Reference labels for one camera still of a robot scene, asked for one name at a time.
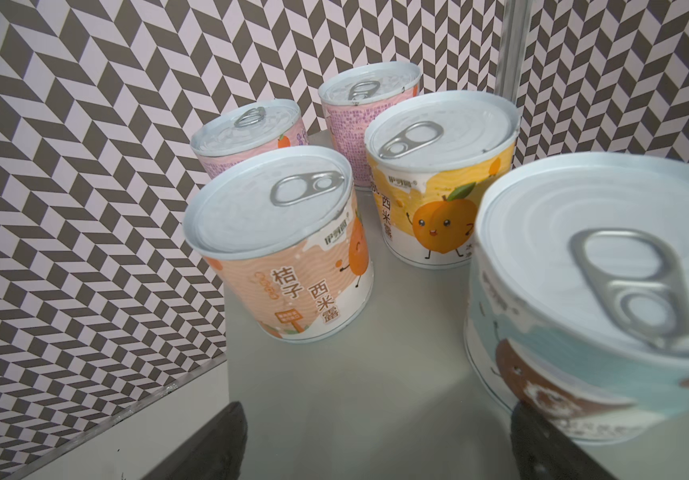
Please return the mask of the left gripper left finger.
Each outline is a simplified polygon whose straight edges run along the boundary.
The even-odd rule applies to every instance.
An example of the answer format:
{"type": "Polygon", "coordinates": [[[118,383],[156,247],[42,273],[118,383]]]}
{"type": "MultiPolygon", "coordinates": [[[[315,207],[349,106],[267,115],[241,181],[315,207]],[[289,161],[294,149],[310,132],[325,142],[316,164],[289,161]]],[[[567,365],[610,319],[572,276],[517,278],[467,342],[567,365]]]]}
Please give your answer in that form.
{"type": "Polygon", "coordinates": [[[242,403],[230,402],[142,479],[235,480],[248,444],[242,403]]]}

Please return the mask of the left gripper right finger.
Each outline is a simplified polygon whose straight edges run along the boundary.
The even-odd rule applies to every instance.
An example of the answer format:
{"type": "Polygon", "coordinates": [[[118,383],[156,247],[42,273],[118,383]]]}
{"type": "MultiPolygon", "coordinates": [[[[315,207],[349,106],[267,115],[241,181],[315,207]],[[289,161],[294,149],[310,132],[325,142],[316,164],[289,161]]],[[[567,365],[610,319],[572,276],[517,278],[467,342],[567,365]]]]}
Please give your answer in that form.
{"type": "Polygon", "coordinates": [[[615,479],[526,402],[513,410],[510,438],[521,479],[615,479]]]}

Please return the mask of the orange label can front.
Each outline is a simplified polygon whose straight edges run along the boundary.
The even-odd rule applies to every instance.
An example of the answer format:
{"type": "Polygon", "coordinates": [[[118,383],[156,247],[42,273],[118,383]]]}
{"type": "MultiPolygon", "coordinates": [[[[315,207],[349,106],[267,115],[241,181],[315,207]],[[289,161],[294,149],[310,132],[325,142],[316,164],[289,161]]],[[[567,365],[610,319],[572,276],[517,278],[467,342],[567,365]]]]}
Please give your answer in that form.
{"type": "Polygon", "coordinates": [[[478,91],[418,96],[379,114],[365,133],[386,246],[427,269],[466,264],[486,190],[508,173],[516,105],[478,91]]]}

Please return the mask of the pink label can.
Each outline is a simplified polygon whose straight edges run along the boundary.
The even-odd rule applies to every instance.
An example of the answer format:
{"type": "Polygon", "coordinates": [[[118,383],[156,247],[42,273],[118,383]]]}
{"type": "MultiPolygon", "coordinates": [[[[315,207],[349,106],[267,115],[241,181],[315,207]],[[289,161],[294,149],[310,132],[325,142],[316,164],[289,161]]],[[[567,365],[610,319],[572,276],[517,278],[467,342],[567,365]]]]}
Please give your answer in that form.
{"type": "Polygon", "coordinates": [[[418,65],[392,61],[352,68],[318,88],[332,145],[350,161],[358,188],[370,189],[372,183],[367,128],[388,108],[416,97],[421,80],[418,65]]]}
{"type": "Polygon", "coordinates": [[[288,99],[256,102],[204,124],[190,148],[214,179],[232,166],[262,153],[308,145],[298,104],[288,99]]]}

